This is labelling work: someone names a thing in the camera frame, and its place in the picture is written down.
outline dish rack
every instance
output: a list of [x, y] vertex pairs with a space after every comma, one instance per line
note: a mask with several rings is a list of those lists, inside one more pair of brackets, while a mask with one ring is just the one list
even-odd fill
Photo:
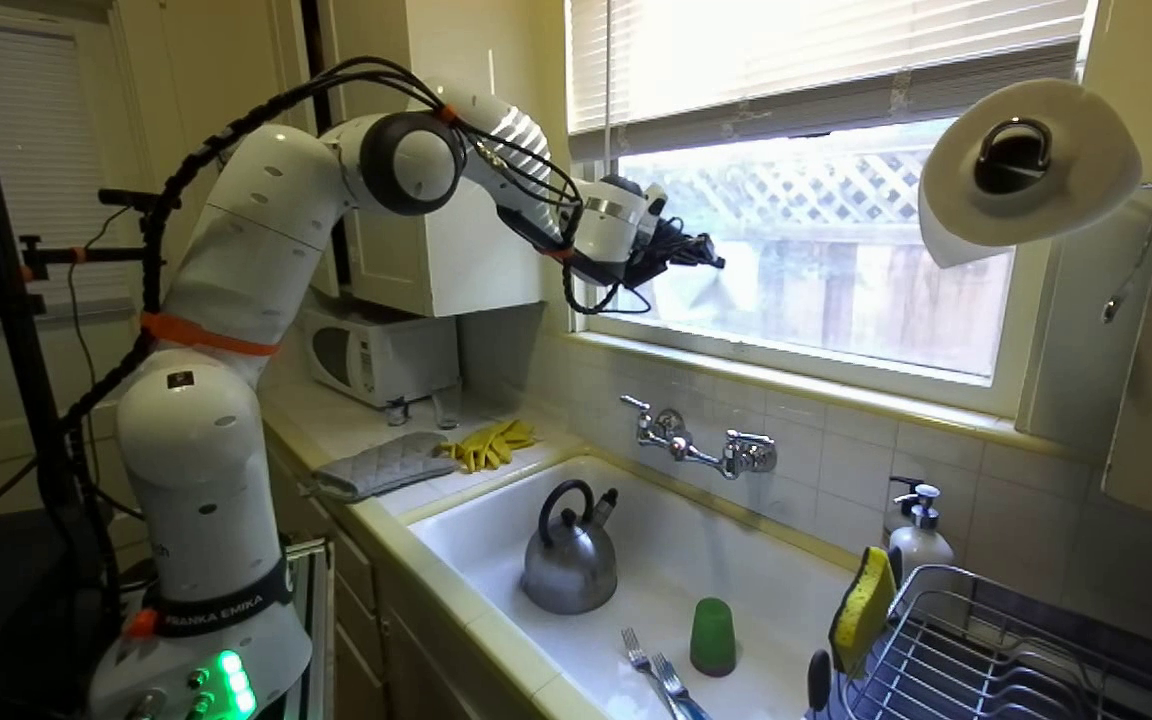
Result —
[[831, 678], [827, 720], [1141, 720], [1152, 640], [966, 568], [895, 592], [863, 680]]

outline tea kettle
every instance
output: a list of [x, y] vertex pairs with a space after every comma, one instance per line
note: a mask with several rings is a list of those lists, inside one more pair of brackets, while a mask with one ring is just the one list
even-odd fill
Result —
[[[566, 509], [554, 516], [555, 500], [582, 492], [582, 516]], [[566, 482], [541, 504], [535, 538], [527, 539], [523, 592], [533, 604], [576, 617], [608, 604], [617, 592], [617, 549], [606, 520], [617, 509], [617, 490], [592, 500], [583, 482]]]

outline white sink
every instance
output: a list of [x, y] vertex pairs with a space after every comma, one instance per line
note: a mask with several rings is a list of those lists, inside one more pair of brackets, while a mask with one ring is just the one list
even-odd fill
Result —
[[[543, 495], [560, 482], [620, 492], [614, 520], [620, 589], [583, 617], [554, 617], [520, 592], [523, 549]], [[657, 691], [620, 656], [620, 628], [676, 660], [708, 715], [755, 720], [808, 709], [808, 656], [826, 649], [848, 568], [835, 556], [746, 529], [721, 512], [635, 482], [596, 455], [533, 473], [448, 512], [414, 525], [454, 576], [506, 611], [606, 715], [669, 715]], [[733, 604], [739, 660], [733, 678], [687, 664], [694, 608], [702, 598]]]

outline yellow sponge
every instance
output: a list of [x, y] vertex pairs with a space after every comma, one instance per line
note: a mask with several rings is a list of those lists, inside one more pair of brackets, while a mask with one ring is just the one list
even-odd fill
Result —
[[845, 678], [863, 678], [863, 656], [884, 632], [889, 604], [895, 598], [893, 562], [884, 549], [863, 549], [852, 589], [842, 601], [842, 611], [827, 625], [831, 664]]
[[533, 423], [506, 422], [506, 423], [487, 423], [482, 434], [459, 437], [455, 443], [448, 443], [448, 451], [459, 473], [486, 473], [486, 469], [507, 464], [513, 451], [527, 443], [535, 443]]

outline spray nozzle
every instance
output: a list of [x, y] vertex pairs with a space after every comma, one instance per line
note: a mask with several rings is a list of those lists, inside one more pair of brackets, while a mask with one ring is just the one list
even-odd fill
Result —
[[937, 529], [940, 525], [940, 490], [937, 483], [926, 483], [917, 475], [893, 475], [893, 483], [906, 483], [908, 492], [895, 495], [902, 504], [902, 516], [908, 516], [917, 529]]

